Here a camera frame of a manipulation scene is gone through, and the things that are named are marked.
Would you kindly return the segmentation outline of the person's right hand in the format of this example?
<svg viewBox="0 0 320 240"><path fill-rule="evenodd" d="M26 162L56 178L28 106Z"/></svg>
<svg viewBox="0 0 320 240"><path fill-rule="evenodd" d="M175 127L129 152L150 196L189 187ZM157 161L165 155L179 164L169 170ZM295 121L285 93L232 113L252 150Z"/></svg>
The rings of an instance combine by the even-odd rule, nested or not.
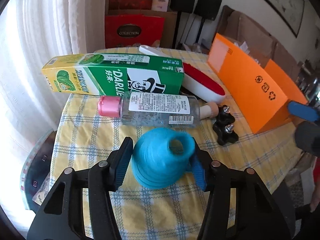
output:
<svg viewBox="0 0 320 240"><path fill-rule="evenodd" d="M320 201L320 196L319 196L319 192L314 191L312 194L312 198L311 198L311 203L310 203L310 212L314 212L319 204Z"/></svg>

